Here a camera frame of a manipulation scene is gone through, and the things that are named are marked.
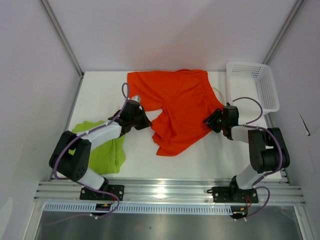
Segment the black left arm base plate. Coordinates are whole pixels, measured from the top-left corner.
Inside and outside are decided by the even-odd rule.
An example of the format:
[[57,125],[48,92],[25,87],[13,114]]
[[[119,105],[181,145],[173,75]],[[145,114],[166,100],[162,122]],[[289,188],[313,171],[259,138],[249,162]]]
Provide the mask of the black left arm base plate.
[[124,193],[124,185],[110,184],[108,180],[105,180],[99,189],[84,186],[81,189],[79,199],[88,201],[122,201]]

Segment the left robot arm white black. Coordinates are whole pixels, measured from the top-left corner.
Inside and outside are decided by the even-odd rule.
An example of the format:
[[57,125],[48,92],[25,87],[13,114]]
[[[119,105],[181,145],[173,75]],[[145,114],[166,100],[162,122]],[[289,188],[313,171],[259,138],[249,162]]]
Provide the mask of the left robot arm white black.
[[54,173],[91,190],[97,200],[105,199],[109,181],[89,167],[90,154],[102,144],[129,133],[131,128],[152,126],[140,101],[138,95],[127,99],[121,110],[94,128],[80,133],[63,132],[49,160]]

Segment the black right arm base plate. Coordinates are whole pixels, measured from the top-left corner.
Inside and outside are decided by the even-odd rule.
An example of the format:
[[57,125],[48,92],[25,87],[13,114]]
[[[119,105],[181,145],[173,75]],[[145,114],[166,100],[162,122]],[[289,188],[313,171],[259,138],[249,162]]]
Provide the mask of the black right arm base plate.
[[215,203],[249,203],[257,204],[259,202],[258,194],[255,189],[238,189],[230,186],[215,186],[206,191],[212,195]]

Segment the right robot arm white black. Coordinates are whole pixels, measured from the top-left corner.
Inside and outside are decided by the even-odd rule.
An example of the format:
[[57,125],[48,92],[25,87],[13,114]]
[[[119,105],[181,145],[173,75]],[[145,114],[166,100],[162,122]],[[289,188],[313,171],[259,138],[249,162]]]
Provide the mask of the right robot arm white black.
[[222,132],[231,141],[248,144],[249,165],[235,175],[228,186],[214,186],[207,190],[216,203],[240,202],[257,193],[257,184],[266,176],[290,165],[290,156],[281,130],[239,124],[236,106],[226,105],[216,109],[203,122],[215,133]]

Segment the white plastic perforated basket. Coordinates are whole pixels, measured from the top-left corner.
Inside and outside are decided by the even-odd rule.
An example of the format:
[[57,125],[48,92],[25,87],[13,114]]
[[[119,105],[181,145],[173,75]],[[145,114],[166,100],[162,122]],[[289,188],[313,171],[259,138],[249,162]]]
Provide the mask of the white plastic perforated basket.
[[226,64],[226,101],[241,97],[260,103],[263,114],[280,109],[278,93],[271,68],[266,64],[230,61]]

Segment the aluminium frame rail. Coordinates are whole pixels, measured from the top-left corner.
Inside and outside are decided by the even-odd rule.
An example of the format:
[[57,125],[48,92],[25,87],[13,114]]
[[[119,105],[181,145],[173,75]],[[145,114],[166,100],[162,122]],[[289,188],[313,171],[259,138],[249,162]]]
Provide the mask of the aluminium frame rail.
[[[204,205],[213,202],[207,191],[215,186],[227,186],[228,180],[125,179],[110,178],[111,185],[123,185],[123,203]],[[41,181],[34,201],[78,202],[80,185],[70,180]],[[267,181],[257,189],[259,204],[268,200],[270,206],[304,206],[306,200],[299,186]]]

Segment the corner aluminium post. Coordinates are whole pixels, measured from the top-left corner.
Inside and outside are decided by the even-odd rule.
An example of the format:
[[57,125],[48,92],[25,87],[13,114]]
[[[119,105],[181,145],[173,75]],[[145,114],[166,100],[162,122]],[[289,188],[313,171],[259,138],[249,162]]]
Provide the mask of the corner aluminium post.
[[55,13],[54,13],[54,11],[53,11],[49,1],[48,0],[39,0],[38,2],[40,4],[40,6],[42,7],[45,15],[47,16],[49,23],[51,24],[54,32],[56,33],[57,38],[60,41],[67,57],[71,61],[71,64],[73,65],[77,75],[80,78],[82,78],[84,73],[80,67],[80,64],[74,54],[74,51],[72,50],[71,45],[70,45],[68,39],[66,38],[64,31],[63,31]]
[[278,32],[276,38],[274,39],[265,58],[263,59],[262,64],[269,65],[271,63],[276,53],[278,52],[279,48],[281,47],[282,43],[284,42],[290,29],[294,25],[297,17],[299,16],[300,12],[304,8],[304,5],[307,2],[308,2],[307,0],[296,0],[294,2],[293,7],[291,8],[288,16],[286,17],[282,27],[280,28],[280,31]]

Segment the lime green shorts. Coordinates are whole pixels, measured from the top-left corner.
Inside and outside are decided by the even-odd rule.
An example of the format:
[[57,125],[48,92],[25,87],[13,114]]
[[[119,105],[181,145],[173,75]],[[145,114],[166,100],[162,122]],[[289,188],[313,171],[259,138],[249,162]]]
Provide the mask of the lime green shorts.
[[88,167],[100,175],[118,173],[126,160],[123,150],[124,136],[120,136],[121,126],[117,122],[107,125],[105,121],[77,124],[71,131],[76,135],[89,132],[89,130],[102,127],[82,138],[90,141],[90,155]]

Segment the right corner aluminium post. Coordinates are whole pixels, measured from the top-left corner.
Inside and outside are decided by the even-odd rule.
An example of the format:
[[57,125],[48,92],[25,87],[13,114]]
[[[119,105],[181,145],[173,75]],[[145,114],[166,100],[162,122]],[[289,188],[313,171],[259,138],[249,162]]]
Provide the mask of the right corner aluminium post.
[[296,0],[294,2],[293,7],[291,8],[288,16],[286,17],[282,27],[280,28],[280,31],[278,32],[276,38],[274,39],[265,58],[263,59],[262,64],[269,65],[271,63],[276,53],[278,52],[279,48],[281,47],[282,43],[284,42],[290,29],[294,25],[297,17],[299,16],[300,12],[304,8],[304,5],[307,2],[308,2],[307,0]]

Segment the left corner aluminium post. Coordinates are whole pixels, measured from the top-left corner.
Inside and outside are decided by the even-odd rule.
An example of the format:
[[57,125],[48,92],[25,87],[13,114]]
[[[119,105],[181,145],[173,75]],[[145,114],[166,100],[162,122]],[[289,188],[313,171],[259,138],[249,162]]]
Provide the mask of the left corner aluminium post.
[[39,0],[38,2],[40,4],[40,6],[42,7],[45,15],[47,16],[49,23],[51,24],[54,32],[56,33],[57,38],[60,41],[67,57],[71,61],[71,64],[73,65],[77,75],[80,78],[82,78],[84,73],[80,67],[80,64],[74,54],[74,51],[72,50],[71,45],[70,45],[68,39],[66,38],[64,31],[63,31],[55,13],[54,13],[54,11],[53,11],[49,1],[48,0]]

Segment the orange shorts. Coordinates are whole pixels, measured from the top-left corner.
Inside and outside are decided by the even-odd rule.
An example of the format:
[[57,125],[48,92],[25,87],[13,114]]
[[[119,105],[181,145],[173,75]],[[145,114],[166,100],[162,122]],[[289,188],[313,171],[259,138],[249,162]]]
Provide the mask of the orange shorts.
[[127,83],[145,111],[162,111],[151,126],[158,156],[177,156],[205,137],[205,120],[223,108],[204,70],[130,72]]

